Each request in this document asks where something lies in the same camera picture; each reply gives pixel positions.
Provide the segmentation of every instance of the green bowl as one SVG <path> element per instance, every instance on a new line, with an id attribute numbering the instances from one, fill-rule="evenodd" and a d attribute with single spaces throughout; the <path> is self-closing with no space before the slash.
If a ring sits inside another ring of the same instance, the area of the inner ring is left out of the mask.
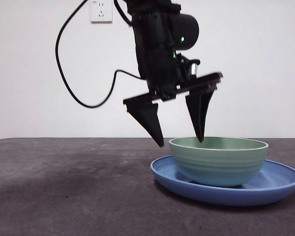
<path id="1" fill-rule="evenodd" d="M 258 173 L 269 145 L 251 139 L 196 137 L 169 141 L 177 168 L 190 180 L 210 186 L 236 186 Z"/>

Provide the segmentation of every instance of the wall outlet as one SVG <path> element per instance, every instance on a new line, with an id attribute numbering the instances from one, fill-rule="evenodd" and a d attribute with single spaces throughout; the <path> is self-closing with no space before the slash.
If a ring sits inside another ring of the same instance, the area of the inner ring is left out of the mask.
<path id="1" fill-rule="evenodd" d="M 89 2 L 92 23 L 113 22 L 113 0 L 90 0 Z"/>

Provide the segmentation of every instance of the gray table surface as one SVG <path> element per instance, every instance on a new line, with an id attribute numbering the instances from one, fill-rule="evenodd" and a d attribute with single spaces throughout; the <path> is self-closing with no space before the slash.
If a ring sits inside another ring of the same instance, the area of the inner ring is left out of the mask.
<path id="1" fill-rule="evenodd" d="M 261 139 L 295 168 L 295 139 Z M 159 185 L 152 139 L 0 140 L 0 236 L 295 236 L 295 192 L 266 206 L 228 207 Z"/>

